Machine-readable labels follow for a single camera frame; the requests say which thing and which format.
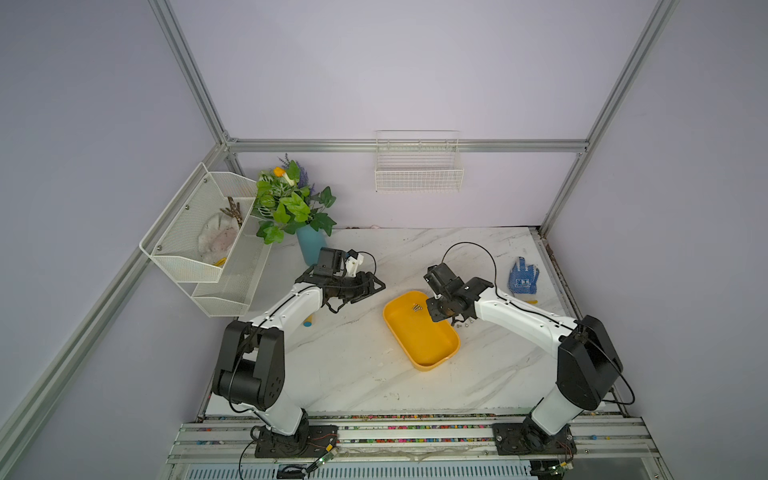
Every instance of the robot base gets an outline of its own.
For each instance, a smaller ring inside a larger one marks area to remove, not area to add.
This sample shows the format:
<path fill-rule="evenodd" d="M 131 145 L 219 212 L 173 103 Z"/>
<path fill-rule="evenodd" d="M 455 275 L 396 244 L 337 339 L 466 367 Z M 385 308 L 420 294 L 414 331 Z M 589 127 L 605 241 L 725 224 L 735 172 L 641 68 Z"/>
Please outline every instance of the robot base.
<path fill-rule="evenodd" d="M 576 443 L 567 425 L 557 435 L 552 436 L 549 442 L 538 445 L 539 448 L 531 447 L 526 425 L 522 423 L 495 423 L 493 437 L 499 455 L 566 455 L 567 452 L 558 442 L 567 445 L 572 453 L 576 453 Z"/>
<path fill-rule="evenodd" d="M 336 446 L 339 427 L 336 425 L 312 425 L 302 409 L 301 423 L 293 435 L 272 433 L 261 427 L 256 439 L 256 458 L 320 458 L 327 453 L 328 445 Z"/>

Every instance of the artificial plant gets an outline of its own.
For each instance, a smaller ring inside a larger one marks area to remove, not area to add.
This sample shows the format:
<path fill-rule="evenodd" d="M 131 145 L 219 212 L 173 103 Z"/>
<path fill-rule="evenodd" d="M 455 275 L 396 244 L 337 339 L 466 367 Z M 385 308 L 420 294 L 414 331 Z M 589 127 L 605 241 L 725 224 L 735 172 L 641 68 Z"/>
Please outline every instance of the artificial plant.
<path fill-rule="evenodd" d="M 322 228 L 330 236 L 336 222 L 324 210 L 336 201 L 331 187 L 315 194 L 314 185 L 309 185 L 306 171 L 297 162 L 290 160 L 288 154 L 280 162 L 282 167 L 259 174 L 253 204 L 253 215 L 260 218 L 257 236 L 264 243 L 280 243 L 285 233 L 293 235 L 307 224 L 315 231 Z"/>

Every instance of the twig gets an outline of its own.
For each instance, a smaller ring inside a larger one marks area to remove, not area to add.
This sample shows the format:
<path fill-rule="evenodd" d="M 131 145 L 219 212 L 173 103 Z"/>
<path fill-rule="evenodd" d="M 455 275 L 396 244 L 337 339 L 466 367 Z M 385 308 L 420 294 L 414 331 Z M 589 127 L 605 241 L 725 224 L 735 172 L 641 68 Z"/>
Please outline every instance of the twig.
<path fill-rule="evenodd" d="M 232 197 L 227 197 L 227 199 L 230 201 L 230 207 L 220 208 L 219 210 L 223 211 L 224 214 L 228 217 L 232 217 L 233 219 L 237 220 L 237 226 L 242 227 L 243 214 L 240 213 L 240 202 L 235 204 L 235 200 Z"/>

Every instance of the white mesh rack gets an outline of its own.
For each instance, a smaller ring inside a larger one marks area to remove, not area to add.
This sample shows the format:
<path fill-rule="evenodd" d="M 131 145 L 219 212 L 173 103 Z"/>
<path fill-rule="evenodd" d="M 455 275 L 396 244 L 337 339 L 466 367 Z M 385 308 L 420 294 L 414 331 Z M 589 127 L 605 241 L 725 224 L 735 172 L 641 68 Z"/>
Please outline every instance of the white mesh rack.
<path fill-rule="evenodd" d="M 151 238 L 157 226 L 153 225 L 139 247 L 208 316 L 243 315 L 250 307 L 270 251 L 270 246 L 256 236 L 259 224 L 250 215 L 256 200 L 256 181 L 230 172 L 209 172 L 203 164 L 192 175 L 202 178 L 170 225 L 158 240 Z M 227 197 L 240 203 L 243 226 L 227 260 L 214 266 L 203 261 L 197 239 L 205 223 L 221 208 L 229 207 Z M 197 285 L 192 290 L 180 283 Z"/>
<path fill-rule="evenodd" d="M 377 192 L 458 192 L 457 131 L 376 132 Z"/>

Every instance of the blue vase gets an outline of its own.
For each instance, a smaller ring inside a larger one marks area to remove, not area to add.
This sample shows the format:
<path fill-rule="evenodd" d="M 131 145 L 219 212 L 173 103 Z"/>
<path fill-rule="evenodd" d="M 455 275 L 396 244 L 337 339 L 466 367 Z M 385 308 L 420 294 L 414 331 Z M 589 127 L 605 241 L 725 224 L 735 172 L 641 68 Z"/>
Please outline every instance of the blue vase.
<path fill-rule="evenodd" d="M 316 264 L 320 256 L 320 249 L 328 246 L 325 232 L 322 230 L 315 231 L 309 225 L 304 225 L 296 230 L 296 236 L 299 237 L 299 246 L 304 257 L 304 263 L 307 266 Z"/>

